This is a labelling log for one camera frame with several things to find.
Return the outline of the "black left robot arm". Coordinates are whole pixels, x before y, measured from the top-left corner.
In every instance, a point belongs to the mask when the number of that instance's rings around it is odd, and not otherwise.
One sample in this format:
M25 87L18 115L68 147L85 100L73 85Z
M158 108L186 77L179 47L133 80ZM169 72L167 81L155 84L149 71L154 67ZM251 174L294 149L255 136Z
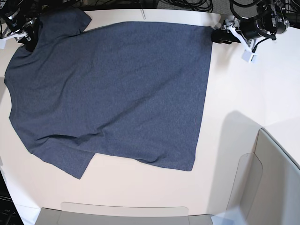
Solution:
M290 25L280 0L254 0L249 4L241 4L231 0L232 20L225 19L219 29L211 33L211 40L218 44L240 43L249 53L255 53L257 47L268 39L275 41L277 34L282 34ZM234 7L256 7L257 15L244 18L237 14Z

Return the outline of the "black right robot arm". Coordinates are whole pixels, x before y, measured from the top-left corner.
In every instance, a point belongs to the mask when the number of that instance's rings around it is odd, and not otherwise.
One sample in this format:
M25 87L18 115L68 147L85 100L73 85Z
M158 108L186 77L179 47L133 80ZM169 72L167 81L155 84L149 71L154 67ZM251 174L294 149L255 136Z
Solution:
M0 28L0 47L5 48L9 39L15 39L32 52L38 42L39 18L34 0L2 0L0 19L6 27Z

